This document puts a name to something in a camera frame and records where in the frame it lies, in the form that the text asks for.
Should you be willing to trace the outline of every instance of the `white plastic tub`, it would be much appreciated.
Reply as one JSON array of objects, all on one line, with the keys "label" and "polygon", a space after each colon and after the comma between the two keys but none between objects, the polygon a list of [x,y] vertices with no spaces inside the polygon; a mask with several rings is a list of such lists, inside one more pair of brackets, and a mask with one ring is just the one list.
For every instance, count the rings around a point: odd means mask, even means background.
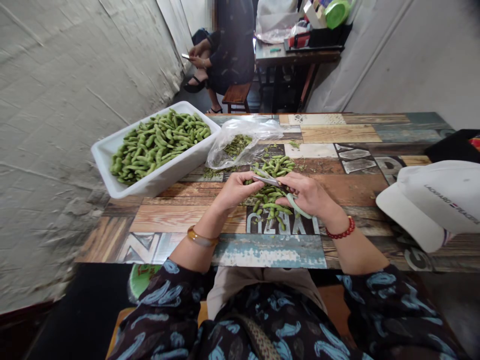
[{"label": "white plastic tub", "polygon": [[[150,121],[150,117],[168,113],[170,109],[174,109],[177,113],[188,113],[191,115],[197,113],[210,127],[211,135],[135,184],[127,186],[118,182],[117,178],[110,173],[110,166],[112,165],[112,156],[124,143],[125,135],[132,129],[137,128],[140,122],[147,123]],[[97,141],[91,147],[91,152],[108,193],[112,198],[122,199],[129,195],[153,198],[207,160],[207,155],[219,131],[220,126],[210,120],[208,116],[205,116],[189,102],[181,101]]]}]

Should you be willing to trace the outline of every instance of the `red beaded bracelet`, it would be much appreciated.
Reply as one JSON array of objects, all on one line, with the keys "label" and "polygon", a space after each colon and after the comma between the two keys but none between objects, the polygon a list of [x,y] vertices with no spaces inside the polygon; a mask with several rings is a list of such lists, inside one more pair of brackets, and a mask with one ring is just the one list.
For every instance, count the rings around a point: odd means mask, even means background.
[{"label": "red beaded bracelet", "polygon": [[330,237],[331,239],[342,239],[342,238],[346,238],[348,235],[350,235],[351,233],[353,233],[354,230],[355,230],[355,221],[354,221],[354,219],[353,219],[351,216],[349,216],[349,217],[348,217],[348,220],[350,221],[350,225],[348,226],[348,229],[347,229],[345,232],[342,232],[342,233],[340,233],[340,234],[333,235],[333,234],[330,233],[330,231],[329,231],[327,228],[325,228],[326,235],[327,235],[328,237]]}]

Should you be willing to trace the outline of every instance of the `black sandal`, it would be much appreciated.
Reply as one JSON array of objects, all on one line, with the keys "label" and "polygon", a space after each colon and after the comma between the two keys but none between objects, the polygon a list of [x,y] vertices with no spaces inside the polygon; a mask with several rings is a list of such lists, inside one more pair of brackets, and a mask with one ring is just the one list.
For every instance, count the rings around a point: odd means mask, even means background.
[{"label": "black sandal", "polygon": [[207,110],[206,113],[207,113],[207,114],[223,114],[223,113],[224,113],[224,110],[223,110],[222,108],[220,108],[220,110],[215,111],[215,110],[213,110],[212,108],[210,108],[210,110]]},{"label": "black sandal", "polygon": [[202,90],[208,80],[208,79],[205,79],[203,81],[200,81],[197,79],[196,76],[193,76],[192,79],[195,79],[198,85],[190,85],[188,82],[185,85],[183,85],[183,88],[185,89],[185,91],[191,94],[196,94],[200,90]]}]

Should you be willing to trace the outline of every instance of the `patchwork wood tabletop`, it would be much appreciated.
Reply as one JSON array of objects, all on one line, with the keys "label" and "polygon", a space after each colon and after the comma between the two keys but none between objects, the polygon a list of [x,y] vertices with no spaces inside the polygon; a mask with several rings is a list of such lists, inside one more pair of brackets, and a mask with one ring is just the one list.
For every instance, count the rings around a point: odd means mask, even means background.
[{"label": "patchwork wood tabletop", "polygon": [[[219,125],[233,118],[279,122],[284,136],[276,141],[277,148],[268,151],[270,156],[288,155],[302,165],[296,171],[320,181],[399,269],[480,272],[480,235],[459,235],[439,251],[426,254],[375,203],[377,195],[395,183],[401,168],[429,164],[425,148],[454,132],[438,114],[222,114],[210,118]],[[288,144],[291,140],[299,148]],[[205,178],[200,166],[158,197],[111,199],[76,261],[163,264],[230,174]],[[252,210],[253,204],[246,203],[228,218],[214,265],[340,268],[336,248],[316,218],[283,214],[283,231],[278,223],[265,219],[257,224],[254,219],[260,216]]]}]

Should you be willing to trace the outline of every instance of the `hand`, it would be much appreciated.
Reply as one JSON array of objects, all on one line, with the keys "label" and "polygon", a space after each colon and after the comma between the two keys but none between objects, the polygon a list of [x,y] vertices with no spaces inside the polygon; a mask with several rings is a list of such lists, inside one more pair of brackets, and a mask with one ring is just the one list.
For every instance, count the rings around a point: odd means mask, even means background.
[{"label": "hand", "polygon": [[[318,217],[326,226],[327,223],[345,223],[347,215],[343,209],[332,200],[322,185],[312,178],[289,172],[286,176],[276,178],[290,191],[298,196],[295,203],[307,214]],[[286,197],[281,197],[275,202],[278,205],[291,207]]]},{"label": "hand", "polygon": [[244,185],[244,181],[252,180],[252,175],[255,175],[253,171],[232,173],[211,207],[219,212],[231,214],[243,200],[264,187],[264,183],[258,180],[250,185]]},{"label": "hand", "polygon": [[206,69],[207,68],[207,63],[206,59],[202,59],[201,57],[198,56],[190,56],[189,60],[193,66],[195,66],[197,69]]},{"label": "hand", "polygon": [[200,56],[201,53],[202,53],[202,46],[200,42],[199,44],[195,45],[190,49],[190,51],[188,52],[188,55],[190,55],[190,57],[197,57],[197,56]]}]

